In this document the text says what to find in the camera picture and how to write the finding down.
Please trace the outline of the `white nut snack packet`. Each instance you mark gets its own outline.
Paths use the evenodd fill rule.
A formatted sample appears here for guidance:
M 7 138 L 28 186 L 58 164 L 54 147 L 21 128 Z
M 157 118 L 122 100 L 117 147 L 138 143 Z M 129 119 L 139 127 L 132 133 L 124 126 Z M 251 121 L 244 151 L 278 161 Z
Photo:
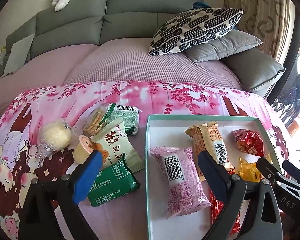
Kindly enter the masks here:
M 102 168 L 117 163 L 123 154 L 128 168 L 133 173 L 145 168 L 145 163 L 128 140 L 122 118 L 115 119 L 90 139 L 102 153 Z

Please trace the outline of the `clear pack round crackers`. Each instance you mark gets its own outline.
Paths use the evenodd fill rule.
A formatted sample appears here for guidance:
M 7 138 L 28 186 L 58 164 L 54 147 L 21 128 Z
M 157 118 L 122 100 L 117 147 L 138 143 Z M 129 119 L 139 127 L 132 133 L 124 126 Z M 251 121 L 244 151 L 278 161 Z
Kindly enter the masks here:
M 86 136 L 95 136 L 106 125 L 111 116 L 116 103 L 102 104 L 97 106 L 88 116 L 83 134 Z

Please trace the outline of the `light green white packet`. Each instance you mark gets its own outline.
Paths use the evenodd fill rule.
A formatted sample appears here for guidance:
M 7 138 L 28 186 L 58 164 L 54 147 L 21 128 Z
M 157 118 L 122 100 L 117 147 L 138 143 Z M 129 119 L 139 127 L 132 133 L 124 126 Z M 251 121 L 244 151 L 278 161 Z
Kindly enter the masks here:
M 123 120 L 127 135 L 136 135 L 138 133 L 140 121 L 138 107 L 116 104 L 110 117 L 107 119 L 106 124 L 109 124 L 118 118 Z

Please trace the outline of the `clear bag round bun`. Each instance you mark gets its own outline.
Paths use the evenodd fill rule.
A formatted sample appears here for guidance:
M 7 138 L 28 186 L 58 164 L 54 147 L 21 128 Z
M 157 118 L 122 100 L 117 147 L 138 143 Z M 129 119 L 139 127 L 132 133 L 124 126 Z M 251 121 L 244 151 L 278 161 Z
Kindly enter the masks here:
M 83 129 L 70 126 L 65 120 L 58 119 L 39 129 L 37 159 L 44 159 L 58 151 L 75 149 Z

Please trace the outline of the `pink snack packet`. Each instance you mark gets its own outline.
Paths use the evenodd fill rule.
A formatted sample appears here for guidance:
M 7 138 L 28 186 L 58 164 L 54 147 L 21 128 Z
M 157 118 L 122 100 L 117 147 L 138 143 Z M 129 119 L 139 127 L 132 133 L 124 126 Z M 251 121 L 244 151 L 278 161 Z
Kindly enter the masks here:
M 150 149 L 150 154 L 159 163 L 169 186 L 167 218 L 189 215 L 211 206 L 199 181 L 192 148 L 155 147 Z

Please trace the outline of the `yellow soft bread packet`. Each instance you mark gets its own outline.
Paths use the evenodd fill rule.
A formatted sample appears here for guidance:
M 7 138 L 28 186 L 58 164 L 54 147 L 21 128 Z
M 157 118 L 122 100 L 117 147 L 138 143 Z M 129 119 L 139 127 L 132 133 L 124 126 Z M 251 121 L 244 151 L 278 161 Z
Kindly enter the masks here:
M 252 157 L 247 154 L 243 157 L 238 157 L 236 166 L 237 174 L 245 181 L 258 183 L 262 178 L 261 172 L 256 167 L 256 162 L 260 157 Z

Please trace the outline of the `orange cream snack packet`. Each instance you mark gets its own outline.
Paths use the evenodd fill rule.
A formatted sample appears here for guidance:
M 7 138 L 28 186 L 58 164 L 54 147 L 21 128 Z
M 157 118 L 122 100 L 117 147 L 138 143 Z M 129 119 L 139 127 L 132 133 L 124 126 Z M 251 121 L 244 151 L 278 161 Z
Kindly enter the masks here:
M 202 151 L 207 151 L 216 163 L 221 164 L 230 174 L 234 174 L 235 168 L 228 158 L 225 143 L 218 130 L 217 122 L 190 126 L 185 131 L 185 134 L 192 138 L 194 157 L 198 157 Z

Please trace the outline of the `patterned beige curtain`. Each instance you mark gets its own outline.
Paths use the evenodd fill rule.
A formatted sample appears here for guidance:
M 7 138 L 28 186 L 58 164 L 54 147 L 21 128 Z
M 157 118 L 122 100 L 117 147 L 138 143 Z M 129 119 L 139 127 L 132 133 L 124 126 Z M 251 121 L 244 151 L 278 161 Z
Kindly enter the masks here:
M 243 9 L 237 28 L 258 37 L 262 41 L 259 50 L 284 63 L 294 29 L 291 0 L 224 0 L 224 6 Z

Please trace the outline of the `cartoon girl pink cloth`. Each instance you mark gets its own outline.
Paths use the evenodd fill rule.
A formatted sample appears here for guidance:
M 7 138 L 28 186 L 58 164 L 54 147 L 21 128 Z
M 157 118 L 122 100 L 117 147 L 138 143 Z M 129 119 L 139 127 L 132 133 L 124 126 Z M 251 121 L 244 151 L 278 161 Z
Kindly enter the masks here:
M 110 122 L 106 112 L 113 104 L 138 108 L 141 128 L 151 114 L 256 117 L 281 159 L 295 152 L 287 129 L 269 103 L 242 90 L 165 81 L 71 83 L 27 90 L 0 117 L 0 231 L 4 236 L 18 238 L 21 201 L 30 176 L 55 180 L 74 168 L 76 138 L 96 135 Z M 38 162 L 39 130 L 58 120 L 71 127 L 74 139 L 47 161 Z

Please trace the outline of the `pink sofa cover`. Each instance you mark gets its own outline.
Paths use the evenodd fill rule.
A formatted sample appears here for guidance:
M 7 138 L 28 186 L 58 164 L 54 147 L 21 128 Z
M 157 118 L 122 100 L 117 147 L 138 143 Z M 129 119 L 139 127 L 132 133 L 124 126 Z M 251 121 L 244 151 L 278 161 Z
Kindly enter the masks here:
M 189 82 L 242 89 L 221 61 L 192 62 L 184 53 L 151 56 L 148 38 L 122 38 L 101 46 L 79 44 L 31 59 L 14 74 L 0 74 L 0 117 L 21 92 L 95 81 Z

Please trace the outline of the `dark green snack packet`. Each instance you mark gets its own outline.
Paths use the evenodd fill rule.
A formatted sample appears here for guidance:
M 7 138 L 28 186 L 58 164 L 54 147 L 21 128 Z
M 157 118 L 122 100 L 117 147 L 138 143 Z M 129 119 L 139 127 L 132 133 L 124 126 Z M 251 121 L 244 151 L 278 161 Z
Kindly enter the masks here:
M 100 206 L 135 192 L 140 185 L 122 154 L 117 163 L 98 172 L 88 193 L 88 199 L 91 206 Z

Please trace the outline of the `light grey cushion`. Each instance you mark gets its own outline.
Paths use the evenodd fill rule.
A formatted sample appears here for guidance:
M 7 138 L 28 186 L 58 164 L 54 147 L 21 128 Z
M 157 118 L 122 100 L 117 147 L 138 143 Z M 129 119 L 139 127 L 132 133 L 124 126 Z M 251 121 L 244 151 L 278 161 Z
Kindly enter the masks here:
M 25 64 L 34 36 L 35 34 L 31 34 L 12 45 L 11 53 L 7 60 L 2 77 L 14 74 Z

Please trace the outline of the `orange jelly cup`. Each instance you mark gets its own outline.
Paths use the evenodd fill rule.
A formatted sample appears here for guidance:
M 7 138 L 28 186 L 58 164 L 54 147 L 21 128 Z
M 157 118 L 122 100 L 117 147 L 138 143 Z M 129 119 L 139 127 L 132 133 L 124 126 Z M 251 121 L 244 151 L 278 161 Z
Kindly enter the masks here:
M 108 151 L 105 150 L 100 143 L 95 143 L 91 141 L 89 137 L 86 137 L 85 135 L 80 135 L 79 144 L 72 153 L 74 161 L 78 164 L 83 164 L 93 151 L 101 152 L 103 164 L 109 157 Z

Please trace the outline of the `red crinkled candy packet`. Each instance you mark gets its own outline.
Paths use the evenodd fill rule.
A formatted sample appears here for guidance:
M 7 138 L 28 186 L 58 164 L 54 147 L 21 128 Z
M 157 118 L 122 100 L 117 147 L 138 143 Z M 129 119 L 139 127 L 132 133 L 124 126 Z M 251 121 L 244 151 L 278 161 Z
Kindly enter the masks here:
M 239 151 L 258 157 L 264 157 L 264 144 L 259 133 L 248 129 L 232 131 Z

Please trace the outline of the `black white patterned pillow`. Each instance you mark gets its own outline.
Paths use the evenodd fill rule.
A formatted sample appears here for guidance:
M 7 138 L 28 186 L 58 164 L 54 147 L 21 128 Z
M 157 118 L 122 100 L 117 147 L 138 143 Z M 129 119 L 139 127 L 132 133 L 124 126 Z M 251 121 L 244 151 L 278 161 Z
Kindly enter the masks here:
M 175 54 L 229 33 L 243 16 L 243 9 L 198 8 L 181 12 L 154 34 L 149 55 Z

